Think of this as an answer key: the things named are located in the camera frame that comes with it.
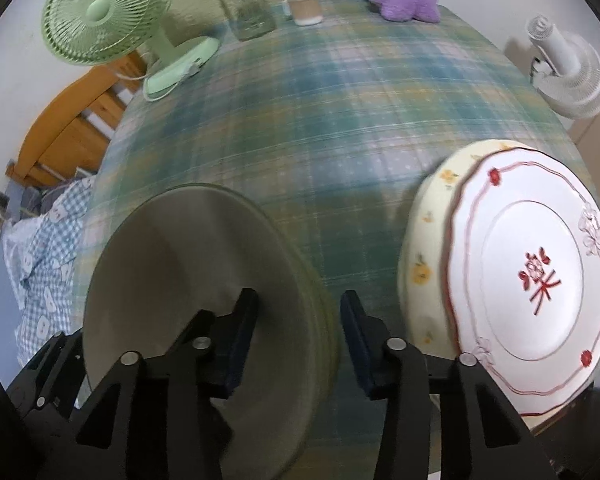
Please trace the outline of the grey ceramic bowl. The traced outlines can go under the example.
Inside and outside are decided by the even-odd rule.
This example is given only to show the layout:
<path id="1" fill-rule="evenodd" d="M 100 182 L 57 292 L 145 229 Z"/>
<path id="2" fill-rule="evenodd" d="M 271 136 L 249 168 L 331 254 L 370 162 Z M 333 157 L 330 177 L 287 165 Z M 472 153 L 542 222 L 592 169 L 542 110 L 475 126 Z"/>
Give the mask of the grey ceramic bowl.
<path id="1" fill-rule="evenodd" d="M 128 351 L 161 356 L 201 310 L 261 307 L 242 381 L 219 410 L 233 430 L 227 479 L 276 479 L 294 462 L 328 396 L 336 306 L 314 270 L 245 197 L 185 185 L 136 208 L 102 251 L 85 300 L 86 376 L 97 386 Z"/>

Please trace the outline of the blue checkered blanket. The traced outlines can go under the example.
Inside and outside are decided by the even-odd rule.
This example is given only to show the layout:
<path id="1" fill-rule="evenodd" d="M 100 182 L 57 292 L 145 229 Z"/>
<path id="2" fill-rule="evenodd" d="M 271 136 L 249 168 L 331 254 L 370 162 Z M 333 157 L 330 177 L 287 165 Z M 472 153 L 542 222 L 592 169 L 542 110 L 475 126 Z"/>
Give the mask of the blue checkered blanket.
<path id="1" fill-rule="evenodd" d="M 19 311 L 16 356 L 26 364 L 58 332 L 81 326 L 73 307 L 76 257 L 96 178 L 74 179 L 42 195 L 33 216 L 6 228 L 3 255 Z"/>

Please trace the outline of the cream plate yellow flowers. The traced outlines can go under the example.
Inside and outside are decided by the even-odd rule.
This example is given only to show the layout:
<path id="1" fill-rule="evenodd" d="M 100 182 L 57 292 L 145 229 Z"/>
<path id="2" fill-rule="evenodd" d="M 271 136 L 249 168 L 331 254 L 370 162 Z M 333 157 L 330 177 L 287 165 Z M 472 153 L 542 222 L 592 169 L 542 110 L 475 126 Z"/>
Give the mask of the cream plate yellow flowers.
<path id="1" fill-rule="evenodd" d="M 445 359 L 457 356 L 440 274 L 446 216 L 455 192 L 481 159 L 523 145 L 505 139 L 471 143 L 445 159 L 422 181 L 416 193 L 400 252 L 398 295 L 407 341 L 422 353 Z"/>

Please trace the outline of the white plate red pattern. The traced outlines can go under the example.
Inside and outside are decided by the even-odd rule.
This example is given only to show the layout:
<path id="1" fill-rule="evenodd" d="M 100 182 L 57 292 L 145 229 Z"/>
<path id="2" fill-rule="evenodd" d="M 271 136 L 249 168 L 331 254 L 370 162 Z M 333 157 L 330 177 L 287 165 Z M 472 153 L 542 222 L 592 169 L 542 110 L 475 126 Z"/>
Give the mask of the white plate red pattern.
<path id="1" fill-rule="evenodd" d="M 446 220 L 444 300 L 458 350 L 526 416 L 558 410 L 600 362 L 600 208 L 532 148 L 486 156 Z"/>

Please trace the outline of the plaid green tablecloth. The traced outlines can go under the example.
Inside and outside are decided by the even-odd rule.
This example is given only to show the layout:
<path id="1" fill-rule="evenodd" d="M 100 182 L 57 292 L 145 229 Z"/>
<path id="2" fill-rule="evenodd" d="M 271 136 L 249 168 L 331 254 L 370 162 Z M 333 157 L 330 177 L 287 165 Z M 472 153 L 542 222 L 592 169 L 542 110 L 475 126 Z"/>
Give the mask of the plaid green tablecloth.
<path id="1" fill-rule="evenodd" d="M 528 78 L 450 11 L 390 23 L 363 0 L 325 0 L 321 24 L 280 21 L 219 52 L 166 98 L 134 96 L 100 166 L 74 274 L 80 320 L 108 237 L 175 185 L 230 188 L 262 207 L 321 275 L 405 330 L 396 266 L 415 193 L 451 154 L 486 139 L 588 170 Z"/>

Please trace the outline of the white clip fan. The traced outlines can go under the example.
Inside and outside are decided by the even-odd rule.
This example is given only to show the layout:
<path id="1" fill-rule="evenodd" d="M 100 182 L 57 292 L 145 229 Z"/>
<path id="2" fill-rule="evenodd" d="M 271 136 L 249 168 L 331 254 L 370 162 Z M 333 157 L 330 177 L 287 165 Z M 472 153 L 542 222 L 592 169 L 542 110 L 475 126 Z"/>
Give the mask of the white clip fan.
<path id="1" fill-rule="evenodd" d="M 531 63 L 532 86 L 554 112 L 572 120 L 600 114 L 600 55 L 581 36 L 561 32 L 546 16 L 528 21 L 540 56 Z"/>

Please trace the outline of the green desk fan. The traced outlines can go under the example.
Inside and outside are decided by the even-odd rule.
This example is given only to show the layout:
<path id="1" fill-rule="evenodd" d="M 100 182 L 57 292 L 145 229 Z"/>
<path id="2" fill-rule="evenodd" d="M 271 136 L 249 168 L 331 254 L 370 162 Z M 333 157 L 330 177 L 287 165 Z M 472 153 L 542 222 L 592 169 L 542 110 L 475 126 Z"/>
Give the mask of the green desk fan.
<path id="1" fill-rule="evenodd" d="M 171 0 L 46 0 L 42 36 L 48 50 L 74 65 L 102 65 L 148 47 L 157 61 L 143 76 L 143 95 L 159 101 L 197 75 L 219 51 L 209 36 L 176 46 L 161 26 Z"/>

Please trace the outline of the glass jar red lid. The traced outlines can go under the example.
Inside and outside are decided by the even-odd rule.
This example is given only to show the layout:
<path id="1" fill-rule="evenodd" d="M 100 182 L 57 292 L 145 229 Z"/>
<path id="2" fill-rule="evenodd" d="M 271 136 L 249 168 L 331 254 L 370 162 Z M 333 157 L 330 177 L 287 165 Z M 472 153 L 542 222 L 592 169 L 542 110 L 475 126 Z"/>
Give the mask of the glass jar red lid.
<path id="1" fill-rule="evenodd" d="M 220 5 L 239 41 L 258 38 L 276 29 L 268 0 L 220 0 Z"/>

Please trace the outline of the cotton swab container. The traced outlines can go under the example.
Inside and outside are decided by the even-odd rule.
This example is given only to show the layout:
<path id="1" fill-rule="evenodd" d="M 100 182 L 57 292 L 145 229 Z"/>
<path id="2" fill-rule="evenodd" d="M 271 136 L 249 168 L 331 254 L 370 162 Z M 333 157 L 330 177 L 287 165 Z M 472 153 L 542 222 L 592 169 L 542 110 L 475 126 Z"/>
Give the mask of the cotton swab container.
<path id="1" fill-rule="evenodd" d="M 298 26 L 312 26 L 323 21 L 320 0 L 285 0 L 285 3 L 294 24 Z"/>

